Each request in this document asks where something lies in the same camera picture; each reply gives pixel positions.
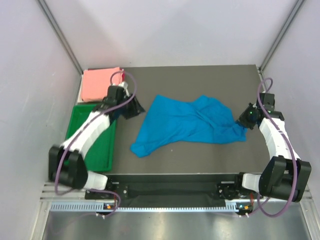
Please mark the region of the blue t shirt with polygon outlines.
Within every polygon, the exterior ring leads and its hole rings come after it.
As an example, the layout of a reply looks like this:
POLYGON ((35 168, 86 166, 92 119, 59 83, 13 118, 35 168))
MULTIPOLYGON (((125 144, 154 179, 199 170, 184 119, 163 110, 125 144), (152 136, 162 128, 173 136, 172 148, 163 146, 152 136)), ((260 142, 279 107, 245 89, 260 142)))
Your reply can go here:
POLYGON ((130 150, 146 157, 175 142, 231 144, 246 141, 247 130, 218 99, 200 96, 184 102, 157 95, 130 150))

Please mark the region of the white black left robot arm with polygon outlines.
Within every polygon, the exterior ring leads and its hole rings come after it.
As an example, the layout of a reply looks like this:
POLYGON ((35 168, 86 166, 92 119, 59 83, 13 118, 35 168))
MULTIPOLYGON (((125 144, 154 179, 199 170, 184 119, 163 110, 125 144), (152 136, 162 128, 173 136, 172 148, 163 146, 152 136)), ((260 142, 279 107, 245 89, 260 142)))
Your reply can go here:
POLYGON ((113 185, 108 183, 106 175, 88 170, 85 157, 100 135, 120 116, 127 120, 143 112, 135 92, 129 92, 125 81, 111 84, 107 96, 93 108, 81 127, 63 143, 49 149, 48 177, 54 182, 55 193, 67 194, 58 190, 58 185, 64 185, 71 190, 94 189, 102 198, 109 198, 113 185))

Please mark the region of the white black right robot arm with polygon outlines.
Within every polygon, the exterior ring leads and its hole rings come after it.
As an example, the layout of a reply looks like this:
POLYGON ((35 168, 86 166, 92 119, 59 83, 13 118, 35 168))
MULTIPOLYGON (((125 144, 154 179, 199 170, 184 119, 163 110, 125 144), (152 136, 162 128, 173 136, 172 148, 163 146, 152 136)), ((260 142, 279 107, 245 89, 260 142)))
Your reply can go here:
POLYGON ((296 182, 292 201, 299 202, 312 167, 309 162, 302 161, 294 150, 290 150, 284 140, 283 136, 287 136, 285 119, 280 111, 275 111, 275 95, 260 93, 256 104, 250 103, 236 122, 251 130, 258 126, 265 139, 270 161, 262 174, 241 172, 238 175, 240 181, 233 185, 234 194, 245 198, 253 191, 264 197, 288 200, 296 182))

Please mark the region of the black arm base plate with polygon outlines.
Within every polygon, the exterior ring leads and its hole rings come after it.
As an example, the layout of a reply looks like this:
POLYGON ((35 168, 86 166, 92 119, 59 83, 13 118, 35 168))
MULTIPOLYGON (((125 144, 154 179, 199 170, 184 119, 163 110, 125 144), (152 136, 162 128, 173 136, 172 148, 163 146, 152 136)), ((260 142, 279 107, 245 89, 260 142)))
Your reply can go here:
POLYGON ((226 201, 250 202, 236 185, 235 173, 111 174, 106 190, 117 193, 121 207, 223 207, 226 201))

